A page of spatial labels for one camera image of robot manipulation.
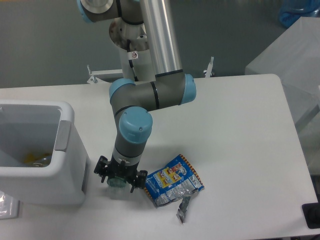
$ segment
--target torn packaging piece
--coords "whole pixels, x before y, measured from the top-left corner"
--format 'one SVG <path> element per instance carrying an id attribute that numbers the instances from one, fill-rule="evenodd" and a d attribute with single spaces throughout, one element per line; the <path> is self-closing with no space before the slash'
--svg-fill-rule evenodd
<path id="1" fill-rule="evenodd" d="M 156 207 L 176 202 L 195 190 L 204 188 L 197 172 L 182 155 L 178 155 L 164 168 L 147 176 L 145 192 Z"/>
<path id="2" fill-rule="evenodd" d="M 186 194 L 182 198 L 182 202 L 180 203 L 179 209 L 176 213 L 176 216 L 178 219 L 180 219 L 181 223 L 185 222 L 186 214 L 187 214 L 187 210 L 188 210 L 188 206 L 189 206 L 191 197 L 193 196 L 194 193 L 197 193 L 197 192 L 198 192 L 198 189 L 195 189 L 192 191 L 191 194 Z"/>

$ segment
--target plastic container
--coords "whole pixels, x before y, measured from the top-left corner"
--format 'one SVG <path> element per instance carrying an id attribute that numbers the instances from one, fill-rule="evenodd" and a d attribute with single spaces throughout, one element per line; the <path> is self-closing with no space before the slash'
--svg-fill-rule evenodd
<path id="1" fill-rule="evenodd" d="M 320 18 L 301 17 L 245 68 L 246 75 L 276 74 L 281 79 L 312 175 L 320 175 L 320 115 L 314 116 L 320 103 L 319 39 Z"/>
<path id="2" fill-rule="evenodd" d="M 284 0 L 279 12 L 279 21 L 289 28 L 300 17 L 318 17 L 320 0 Z"/>
<path id="3" fill-rule="evenodd" d="M 0 100 L 0 191 L 32 204 L 81 204 L 88 154 L 66 102 Z M 28 156 L 50 156 L 45 167 Z"/>

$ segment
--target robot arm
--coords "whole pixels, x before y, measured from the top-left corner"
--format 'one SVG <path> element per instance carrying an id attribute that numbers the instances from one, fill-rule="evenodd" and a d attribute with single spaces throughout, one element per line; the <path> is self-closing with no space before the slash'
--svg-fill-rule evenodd
<path id="1" fill-rule="evenodd" d="M 94 170 L 102 177 L 101 182 L 108 177 L 107 183 L 111 186 L 120 187 L 128 182 L 132 185 L 131 192 L 134 188 L 142 189 L 148 172 L 138 171 L 137 166 L 152 130 L 149 111 L 188 103 L 196 97 L 194 79 L 182 69 L 169 1 L 78 1 L 91 21 L 121 17 L 126 24 L 133 26 L 128 27 L 131 30 L 144 23 L 155 81 L 135 84 L 122 78 L 110 86 L 117 136 L 111 160 L 101 156 Z M 94 5 L 98 10 L 92 12 L 86 4 Z"/>

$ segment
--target silver metal tube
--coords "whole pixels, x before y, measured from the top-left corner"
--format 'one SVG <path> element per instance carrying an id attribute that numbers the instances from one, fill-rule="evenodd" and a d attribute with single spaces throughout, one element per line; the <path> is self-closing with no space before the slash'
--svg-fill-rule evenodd
<path id="1" fill-rule="evenodd" d="M 155 74 L 182 69 L 169 0 L 141 0 Z"/>

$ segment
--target light blue joint cap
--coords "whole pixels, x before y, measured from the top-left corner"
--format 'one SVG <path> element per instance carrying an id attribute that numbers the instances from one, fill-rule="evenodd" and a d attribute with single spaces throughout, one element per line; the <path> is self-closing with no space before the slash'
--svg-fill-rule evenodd
<path id="1" fill-rule="evenodd" d="M 125 140 L 132 144 L 145 143 L 152 130 L 152 116 L 142 107 L 126 109 L 119 120 L 119 131 Z"/>
<path id="2" fill-rule="evenodd" d="M 76 4 L 78 5 L 78 9 L 79 9 L 79 11 L 80 11 L 80 13 L 81 13 L 82 19 L 83 19 L 86 23 L 88 23 L 88 24 L 93 23 L 93 21 L 91 21 L 91 20 L 87 17 L 84 9 L 82 8 L 82 5 L 81 5 L 80 0 L 76 0 Z"/>
<path id="3" fill-rule="evenodd" d="M 197 96 L 197 88 L 194 78 L 190 74 L 185 74 L 184 76 L 185 87 L 180 105 L 192 102 Z"/>
<path id="4" fill-rule="evenodd" d="M 111 98 L 112 98 L 112 95 L 120 88 L 122 87 L 123 85 L 126 85 L 126 84 L 133 84 L 135 85 L 135 82 L 132 81 L 131 79 L 128 79 L 128 78 L 120 78 L 118 80 L 115 80 L 110 88 L 109 88 L 109 97 L 110 97 L 110 101 L 111 101 Z"/>

